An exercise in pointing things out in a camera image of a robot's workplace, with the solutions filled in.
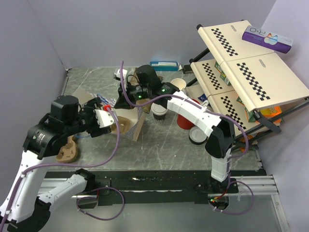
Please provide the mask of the white plastic cup lid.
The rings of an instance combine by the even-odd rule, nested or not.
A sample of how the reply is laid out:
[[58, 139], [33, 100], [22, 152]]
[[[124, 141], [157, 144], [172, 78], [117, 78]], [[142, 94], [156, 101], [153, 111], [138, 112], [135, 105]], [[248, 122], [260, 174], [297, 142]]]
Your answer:
[[162, 116], [165, 115], [168, 110], [159, 104], [153, 103], [151, 106], [151, 111], [157, 116]]

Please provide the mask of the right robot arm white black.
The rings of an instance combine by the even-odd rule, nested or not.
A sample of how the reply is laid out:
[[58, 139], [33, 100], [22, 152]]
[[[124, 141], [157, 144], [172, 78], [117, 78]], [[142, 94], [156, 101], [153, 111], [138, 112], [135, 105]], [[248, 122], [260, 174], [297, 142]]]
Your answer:
[[142, 66], [141, 78], [135, 86], [127, 82], [122, 67], [119, 73], [119, 97], [115, 108], [142, 107], [137, 101], [147, 99], [148, 103], [173, 111], [201, 129], [208, 138], [205, 149], [211, 156], [211, 187], [215, 192], [223, 192], [228, 186], [230, 152], [235, 139], [234, 121], [197, 104], [172, 83], [161, 82], [149, 65]]

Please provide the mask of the brown pulp cup carrier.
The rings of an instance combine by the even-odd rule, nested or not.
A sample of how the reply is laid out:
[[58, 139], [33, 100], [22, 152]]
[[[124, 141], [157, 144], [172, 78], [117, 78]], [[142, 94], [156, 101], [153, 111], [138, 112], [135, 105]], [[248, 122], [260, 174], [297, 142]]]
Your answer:
[[[128, 118], [118, 116], [120, 134], [125, 135], [130, 129], [130, 120]], [[117, 134], [116, 124], [111, 125], [112, 133]]]

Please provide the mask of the black paper coffee cup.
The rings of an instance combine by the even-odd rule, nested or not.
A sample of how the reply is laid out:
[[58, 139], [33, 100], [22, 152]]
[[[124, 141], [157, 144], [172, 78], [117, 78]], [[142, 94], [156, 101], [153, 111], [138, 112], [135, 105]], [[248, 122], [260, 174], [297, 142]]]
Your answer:
[[166, 118], [166, 114], [158, 115], [158, 114], [153, 113], [153, 117], [156, 121], [164, 121]]

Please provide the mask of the blue checkered paper bag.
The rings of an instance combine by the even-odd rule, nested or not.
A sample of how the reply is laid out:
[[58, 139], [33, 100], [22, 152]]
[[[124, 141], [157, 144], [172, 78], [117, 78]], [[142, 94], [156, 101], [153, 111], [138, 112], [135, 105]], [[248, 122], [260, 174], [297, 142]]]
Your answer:
[[[114, 107], [116, 103], [116, 99], [105, 98], [100, 94], [89, 93], [83, 90], [82, 88], [77, 89], [72, 95], [78, 98], [79, 103], [81, 105], [84, 105], [87, 101], [91, 100], [92, 98], [100, 97], [101, 109], [103, 108], [104, 105], [110, 105]], [[136, 142], [139, 137], [139, 134], [140, 134], [140, 131], [143, 126], [144, 119], [145, 119], [145, 113], [143, 112], [143, 109], [142, 108], [133, 108], [133, 109], [113, 108], [112, 110], [115, 112], [117, 117], [122, 116], [130, 120], [130, 129], [125, 135], [122, 135], [122, 137]]]

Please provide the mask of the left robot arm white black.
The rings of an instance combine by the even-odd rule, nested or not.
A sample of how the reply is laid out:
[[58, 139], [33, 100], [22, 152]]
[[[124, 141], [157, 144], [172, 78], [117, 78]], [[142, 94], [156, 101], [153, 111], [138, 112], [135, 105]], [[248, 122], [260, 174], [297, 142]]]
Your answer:
[[48, 169], [57, 166], [57, 155], [70, 136], [87, 132], [98, 137], [110, 133], [115, 121], [111, 107], [101, 106], [100, 98], [80, 105], [75, 96], [57, 97], [50, 112], [28, 131], [19, 170], [0, 207], [0, 227], [10, 232], [38, 232], [65, 200], [77, 193], [92, 193], [95, 175], [84, 166], [51, 191], [40, 194], [39, 190]]

